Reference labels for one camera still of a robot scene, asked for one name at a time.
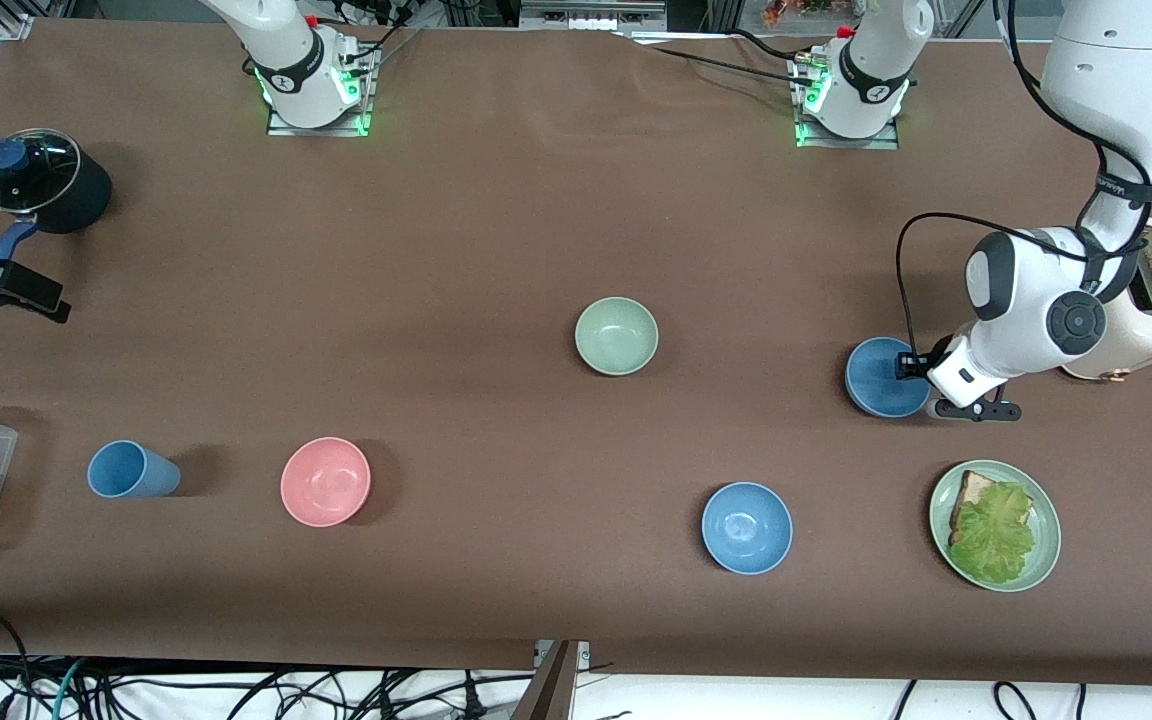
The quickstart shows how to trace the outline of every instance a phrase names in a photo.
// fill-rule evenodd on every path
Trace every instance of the pink bowl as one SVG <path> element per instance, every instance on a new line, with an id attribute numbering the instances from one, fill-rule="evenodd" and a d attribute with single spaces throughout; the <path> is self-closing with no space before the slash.
<path id="1" fill-rule="evenodd" d="M 283 507 L 311 528 L 344 523 L 367 501 L 370 491 L 367 457 L 347 439 L 306 442 L 283 468 Z"/>

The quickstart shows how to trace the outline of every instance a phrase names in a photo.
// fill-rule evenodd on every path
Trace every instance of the green plate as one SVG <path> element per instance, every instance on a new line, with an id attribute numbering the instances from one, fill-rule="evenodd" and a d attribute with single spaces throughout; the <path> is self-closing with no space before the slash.
<path id="1" fill-rule="evenodd" d="M 1034 499 L 1034 507 L 1029 515 L 1029 529 L 1034 533 L 1034 547 L 1025 556 L 1025 569 L 1021 570 L 1020 577 L 1006 583 L 991 583 L 986 579 L 976 579 L 972 575 L 965 574 L 950 560 L 950 516 L 954 514 L 954 503 L 958 498 L 958 490 L 963 487 L 963 472 L 975 470 L 977 473 L 991 480 L 1005 483 L 1020 483 L 1025 488 L 1025 495 Z M 954 568 L 957 574 L 963 575 L 973 584 L 980 588 L 991 589 L 998 592 L 1020 592 L 1033 588 L 1051 575 L 1052 568 L 1056 566 L 1060 558 L 1060 520 L 1056 518 L 1056 507 L 1052 506 L 1051 498 L 1038 483 L 1021 470 L 1007 465 L 1006 462 L 996 460 L 969 460 L 955 465 L 948 473 L 942 475 L 941 482 L 935 484 L 932 491 L 932 502 L 929 507 L 929 523 L 932 524 L 932 539 L 935 541 L 935 550 L 941 551 L 941 556 Z"/>

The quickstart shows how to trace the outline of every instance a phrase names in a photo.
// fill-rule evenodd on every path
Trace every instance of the blue bowl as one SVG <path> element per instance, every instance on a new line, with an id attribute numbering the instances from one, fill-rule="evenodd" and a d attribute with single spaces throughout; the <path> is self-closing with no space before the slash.
<path id="1" fill-rule="evenodd" d="M 927 404 L 932 384 L 923 378 L 896 379 L 896 355 L 909 343 L 895 338 L 870 338 L 847 357 L 847 395 L 865 414 L 908 418 Z"/>
<path id="2" fill-rule="evenodd" d="M 760 575 L 781 564 L 790 552 L 794 521 L 776 493 L 758 483 L 733 483 L 705 503 L 700 538 L 723 568 Z"/>

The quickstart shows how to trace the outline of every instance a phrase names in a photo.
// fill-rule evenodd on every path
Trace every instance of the lettuce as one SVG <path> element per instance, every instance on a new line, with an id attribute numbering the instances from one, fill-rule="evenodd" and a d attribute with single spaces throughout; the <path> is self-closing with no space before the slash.
<path id="1" fill-rule="evenodd" d="M 1033 530 L 1023 523 L 1029 495 L 1020 483 L 995 483 L 979 502 L 958 508 L 957 528 L 963 533 L 950 545 L 950 560 L 968 575 L 987 583 L 1006 583 L 1025 569 L 1025 555 L 1034 546 Z"/>

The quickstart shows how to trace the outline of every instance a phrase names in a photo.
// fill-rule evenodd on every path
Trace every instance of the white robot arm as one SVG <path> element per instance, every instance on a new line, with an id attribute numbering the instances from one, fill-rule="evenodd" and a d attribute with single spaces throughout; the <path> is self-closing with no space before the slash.
<path id="1" fill-rule="evenodd" d="M 310 26 L 294 0 L 200 0 L 237 33 L 256 63 L 265 96 L 291 126 L 324 127 L 357 105 L 348 82 L 358 45 L 329 26 Z"/>
<path id="2" fill-rule="evenodd" d="M 909 70 L 932 37 L 934 22 L 927 0 L 869 3 L 855 36 L 824 46 L 829 82 L 804 109 L 838 136 L 877 135 L 900 111 Z"/>
<path id="3" fill-rule="evenodd" d="M 1074 227 L 993 233 L 975 248 L 965 275 L 977 319 L 929 359 L 929 381 L 956 407 L 1091 351 L 1102 302 L 1132 279 L 1152 205 L 1152 3 L 1069 0 L 1041 96 L 1079 135 L 1105 141 L 1101 173 Z"/>

